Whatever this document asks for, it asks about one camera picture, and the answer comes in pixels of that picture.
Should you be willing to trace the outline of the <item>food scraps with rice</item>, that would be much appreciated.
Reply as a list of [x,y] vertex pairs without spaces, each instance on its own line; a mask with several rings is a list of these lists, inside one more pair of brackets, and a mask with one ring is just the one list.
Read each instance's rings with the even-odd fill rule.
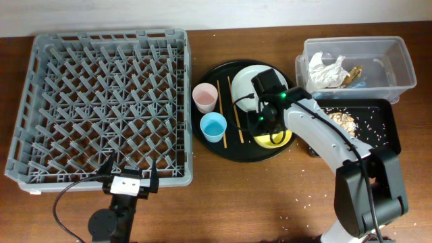
[[326,107],[324,112],[351,136],[373,146],[389,144],[387,128],[377,107]]

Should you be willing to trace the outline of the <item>yellow plastic bowl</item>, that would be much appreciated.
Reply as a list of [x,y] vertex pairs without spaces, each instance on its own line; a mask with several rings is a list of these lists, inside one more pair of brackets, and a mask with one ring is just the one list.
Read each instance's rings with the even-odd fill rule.
[[265,149],[276,149],[287,145],[287,143],[292,138],[293,133],[289,130],[279,132],[277,134],[265,134],[260,136],[255,136],[254,141],[261,147]]

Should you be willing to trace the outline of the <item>blue plastic cup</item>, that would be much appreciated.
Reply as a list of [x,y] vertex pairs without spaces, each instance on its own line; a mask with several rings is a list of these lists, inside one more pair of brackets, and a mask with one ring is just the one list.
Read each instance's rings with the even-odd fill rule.
[[217,112],[205,114],[200,120],[200,129],[208,142],[219,142],[226,131],[227,121]]

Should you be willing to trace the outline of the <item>white paper napkin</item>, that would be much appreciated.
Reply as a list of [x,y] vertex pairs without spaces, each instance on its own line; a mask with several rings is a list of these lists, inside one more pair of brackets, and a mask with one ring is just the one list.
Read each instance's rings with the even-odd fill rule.
[[309,80],[306,83],[308,92],[315,92],[324,88],[337,88],[342,85],[347,76],[350,76],[342,67],[344,56],[338,56],[335,63],[325,65],[322,61],[322,52],[315,53],[309,61]]

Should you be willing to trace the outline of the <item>grey round plate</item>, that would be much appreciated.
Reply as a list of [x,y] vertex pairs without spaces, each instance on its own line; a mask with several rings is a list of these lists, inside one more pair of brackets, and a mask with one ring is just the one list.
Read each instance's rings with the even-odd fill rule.
[[242,99],[236,105],[244,112],[258,111],[258,96],[252,85],[252,79],[260,72],[270,70],[268,65],[250,65],[241,69],[232,81],[232,98],[237,101],[251,93],[254,94],[252,99]]

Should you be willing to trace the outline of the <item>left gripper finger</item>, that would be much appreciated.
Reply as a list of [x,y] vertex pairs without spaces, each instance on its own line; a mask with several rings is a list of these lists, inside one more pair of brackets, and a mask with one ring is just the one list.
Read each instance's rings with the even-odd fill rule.
[[111,175],[114,157],[115,157],[115,154],[111,153],[111,155],[108,157],[108,159],[100,166],[99,170],[97,171],[98,176],[110,176]]
[[150,184],[149,184],[149,192],[158,193],[159,189],[159,176],[157,173],[156,167],[156,159],[153,158],[152,167],[151,167],[151,176],[150,176]]

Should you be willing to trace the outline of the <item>pink plastic cup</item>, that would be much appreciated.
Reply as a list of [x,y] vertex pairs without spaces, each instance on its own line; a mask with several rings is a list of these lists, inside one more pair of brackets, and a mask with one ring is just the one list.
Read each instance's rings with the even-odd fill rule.
[[209,83],[198,84],[192,91],[192,99],[201,113],[210,113],[214,110],[218,100],[215,86]]

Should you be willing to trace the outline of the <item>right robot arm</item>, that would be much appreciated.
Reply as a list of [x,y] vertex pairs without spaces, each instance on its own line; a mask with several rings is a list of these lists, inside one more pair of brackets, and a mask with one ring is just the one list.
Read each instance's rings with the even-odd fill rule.
[[373,148],[333,121],[303,88],[256,91],[257,125],[276,125],[301,137],[335,174],[336,222],[320,242],[383,242],[381,228],[408,212],[399,157]]

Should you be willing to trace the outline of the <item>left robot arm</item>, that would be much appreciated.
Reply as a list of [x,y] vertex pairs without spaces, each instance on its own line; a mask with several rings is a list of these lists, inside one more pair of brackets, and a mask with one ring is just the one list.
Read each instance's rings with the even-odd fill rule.
[[97,181],[102,183],[103,192],[111,196],[111,204],[93,213],[88,220],[93,242],[129,242],[138,200],[146,200],[150,193],[156,194],[159,189],[156,159],[150,159],[150,182],[143,186],[140,168],[124,168],[119,174],[112,173],[114,158],[115,153],[112,153],[97,171]]

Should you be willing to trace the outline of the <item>brown snack wrapper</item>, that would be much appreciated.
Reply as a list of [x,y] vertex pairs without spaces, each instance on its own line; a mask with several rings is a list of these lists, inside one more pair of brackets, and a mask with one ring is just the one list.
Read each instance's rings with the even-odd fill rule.
[[349,72],[349,75],[345,77],[344,81],[339,86],[339,88],[345,88],[349,84],[353,83],[353,81],[356,78],[361,77],[362,69],[363,69],[363,65],[358,65],[358,66],[352,68]]

